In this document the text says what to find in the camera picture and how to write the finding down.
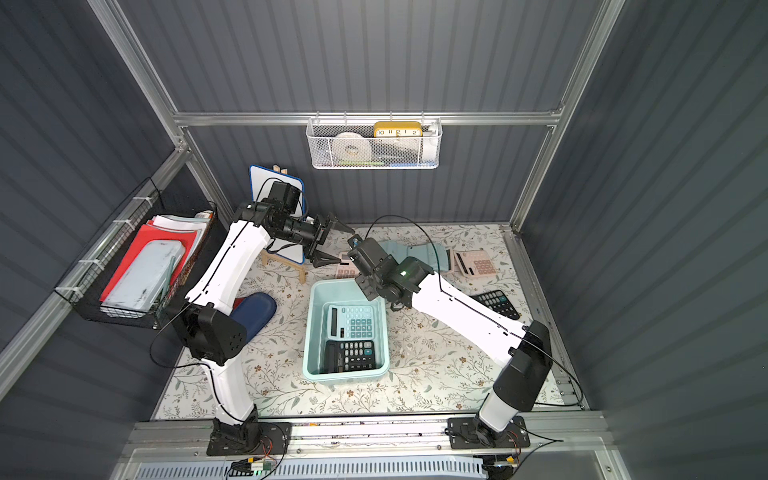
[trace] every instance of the teal calculator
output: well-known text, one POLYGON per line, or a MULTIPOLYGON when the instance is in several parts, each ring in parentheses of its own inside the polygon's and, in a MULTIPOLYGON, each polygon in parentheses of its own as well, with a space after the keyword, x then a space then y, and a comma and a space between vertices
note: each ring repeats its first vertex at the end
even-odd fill
POLYGON ((327 326, 331 340, 373 339, 373 308, 370 305, 330 305, 327 326))

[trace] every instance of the clock face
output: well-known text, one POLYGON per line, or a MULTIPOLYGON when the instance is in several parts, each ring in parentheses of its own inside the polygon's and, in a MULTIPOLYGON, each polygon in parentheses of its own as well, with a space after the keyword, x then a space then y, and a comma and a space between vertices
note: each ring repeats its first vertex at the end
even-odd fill
POLYGON ((380 128, 377 137, 421 137, 422 131, 417 128, 380 128))

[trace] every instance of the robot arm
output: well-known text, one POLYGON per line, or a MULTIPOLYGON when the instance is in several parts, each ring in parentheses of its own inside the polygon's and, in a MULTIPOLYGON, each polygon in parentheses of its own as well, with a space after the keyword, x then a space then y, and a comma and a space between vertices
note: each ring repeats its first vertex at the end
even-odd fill
POLYGON ((402 263, 374 239, 349 239, 349 258, 360 270, 355 278, 368 300, 381 296, 395 305, 427 313, 461 333, 502 367, 493 390, 475 417, 476 434, 493 446, 518 412, 529 412, 551 368, 549 331, 540 322, 529 327, 474 301, 420 260, 402 263))
POLYGON ((258 415, 243 377, 240 352, 248 342, 245 326, 229 317, 240 284, 259 253, 280 238, 301 245, 314 266, 340 260, 317 250, 331 229, 354 233, 331 215, 297 219, 300 192, 288 184, 272 186, 259 202, 240 205, 224 245, 200 281, 167 308, 181 342, 204 366, 217 400, 208 455, 250 452, 259 438, 258 415))

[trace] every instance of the vent grille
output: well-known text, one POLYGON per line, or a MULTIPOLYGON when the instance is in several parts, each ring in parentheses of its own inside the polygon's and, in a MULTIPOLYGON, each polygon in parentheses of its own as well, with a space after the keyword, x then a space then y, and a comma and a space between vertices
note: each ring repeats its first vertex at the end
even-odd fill
MULTIPOLYGON (((142 463, 137 480, 221 480, 229 462, 142 463)), ((270 476, 275 480, 309 478, 409 478, 441 475, 453 478, 486 478, 482 460, 457 455, 373 457, 373 458, 302 458, 285 460, 270 476)))

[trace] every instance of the red folder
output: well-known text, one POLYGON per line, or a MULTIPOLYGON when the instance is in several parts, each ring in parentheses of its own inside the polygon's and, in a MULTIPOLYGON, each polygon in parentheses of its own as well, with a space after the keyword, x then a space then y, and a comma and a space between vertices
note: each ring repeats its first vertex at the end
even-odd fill
POLYGON ((186 250, 184 258, 176 266, 176 269, 170 278, 170 282, 173 284, 173 282, 176 281, 177 277, 181 273, 181 269, 184 268, 184 264, 187 262, 187 258, 192 252, 192 245, 194 244, 196 235, 196 231, 169 231, 162 230, 151 225, 142 225, 139 229, 139 232, 136 234, 134 241, 131 243, 131 246, 128 247, 128 252, 126 252, 123 260, 120 262, 118 269, 114 272, 114 275, 109 280, 107 288, 105 288, 104 292, 101 293, 101 298, 99 301, 103 302, 107 296, 109 296, 114 286, 118 284, 120 278, 122 278, 125 274, 125 270, 128 270, 128 267, 134 262, 134 260, 136 260, 136 256, 141 252, 144 246, 152 240, 179 240, 181 244, 184 245, 184 249, 186 250))

